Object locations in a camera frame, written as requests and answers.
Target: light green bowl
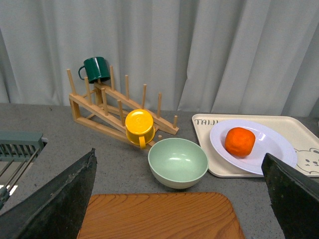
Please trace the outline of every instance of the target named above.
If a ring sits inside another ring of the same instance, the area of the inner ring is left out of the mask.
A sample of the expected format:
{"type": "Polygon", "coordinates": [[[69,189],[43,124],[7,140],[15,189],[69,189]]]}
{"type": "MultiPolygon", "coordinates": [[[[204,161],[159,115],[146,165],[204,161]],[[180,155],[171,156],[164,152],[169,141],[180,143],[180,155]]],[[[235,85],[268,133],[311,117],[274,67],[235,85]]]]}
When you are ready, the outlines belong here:
{"type": "Polygon", "coordinates": [[[196,143],[183,138],[167,138],[149,151],[153,175],[164,185],[184,189],[196,184],[208,169],[208,158],[196,143]]]}

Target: table surface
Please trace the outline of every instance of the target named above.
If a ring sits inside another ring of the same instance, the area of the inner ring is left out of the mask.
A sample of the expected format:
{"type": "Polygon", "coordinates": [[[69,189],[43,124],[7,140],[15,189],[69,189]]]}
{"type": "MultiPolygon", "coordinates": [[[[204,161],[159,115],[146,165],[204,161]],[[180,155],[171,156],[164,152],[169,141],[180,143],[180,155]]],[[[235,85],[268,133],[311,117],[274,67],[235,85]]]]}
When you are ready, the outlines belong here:
{"type": "MultiPolygon", "coordinates": [[[[162,111],[161,117],[173,122],[178,115],[179,131],[162,138],[180,137],[198,143],[191,117],[194,112],[162,111]]],[[[296,117],[317,137],[319,118],[296,117]]],[[[73,121],[68,106],[0,104],[0,130],[37,131],[48,144],[21,179],[0,214],[23,201],[77,159],[96,149],[98,167],[92,195],[169,192],[218,192],[232,203],[247,239],[284,239],[271,208],[264,178],[218,178],[207,172],[196,185],[175,190],[162,185],[152,175],[148,152],[96,132],[73,121]]]]}

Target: serving tray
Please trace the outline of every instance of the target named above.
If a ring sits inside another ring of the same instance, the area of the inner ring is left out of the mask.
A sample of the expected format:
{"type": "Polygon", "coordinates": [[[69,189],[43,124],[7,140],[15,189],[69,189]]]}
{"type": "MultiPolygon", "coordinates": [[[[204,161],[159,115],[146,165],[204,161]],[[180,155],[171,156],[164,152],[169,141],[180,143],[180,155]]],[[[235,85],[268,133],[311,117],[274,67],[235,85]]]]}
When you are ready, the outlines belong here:
{"type": "Polygon", "coordinates": [[[263,177],[237,168],[222,158],[210,142],[211,129],[218,122],[230,119],[251,120],[267,126],[283,137],[294,147],[298,161],[295,169],[309,177],[319,177],[319,139],[300,121],[286,116],[246,116],[196,114],[192,123],[199,145],[209,159],[208,170],[217,177],[263,177]]]}
{"type": "Polygon", "coordinates": [[[244,239],[222,194],[98,194],[89,201],[77,239],[244,239]]]}

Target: orange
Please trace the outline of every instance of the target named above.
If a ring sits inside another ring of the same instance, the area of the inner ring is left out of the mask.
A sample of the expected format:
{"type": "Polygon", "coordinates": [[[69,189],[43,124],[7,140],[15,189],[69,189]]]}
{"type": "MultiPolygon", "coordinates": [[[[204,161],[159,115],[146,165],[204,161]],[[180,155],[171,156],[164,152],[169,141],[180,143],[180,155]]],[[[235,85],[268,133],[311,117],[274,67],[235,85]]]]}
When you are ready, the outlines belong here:
{"type": "Polygon", "coordinates": [[[245,157],[251,153],[256,137],[248,129],[236,127],[229,130],[225,139],[225,149],[230,154],[245,157]]]}

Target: beige tray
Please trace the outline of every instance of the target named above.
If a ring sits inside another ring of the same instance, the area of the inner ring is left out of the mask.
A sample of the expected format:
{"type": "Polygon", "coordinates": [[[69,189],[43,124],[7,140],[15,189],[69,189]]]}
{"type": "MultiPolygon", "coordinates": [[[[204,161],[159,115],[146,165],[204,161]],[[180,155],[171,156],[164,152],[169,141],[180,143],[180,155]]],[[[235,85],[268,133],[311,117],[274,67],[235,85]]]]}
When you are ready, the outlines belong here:
{"type": "Polygon", "coordinates": [[[319,139],[297,119],[285,116],[242,116],[197,114],[192,122],[200,146],[209,159],[209,172],[217,177],[263,177],[247,172],[222,158],[211,145],[209,134],[223,120],[241,119],[263,124],[285,137],[294,147],[298,162],[296,170],[309,177],[319,177],[319,139]]]}

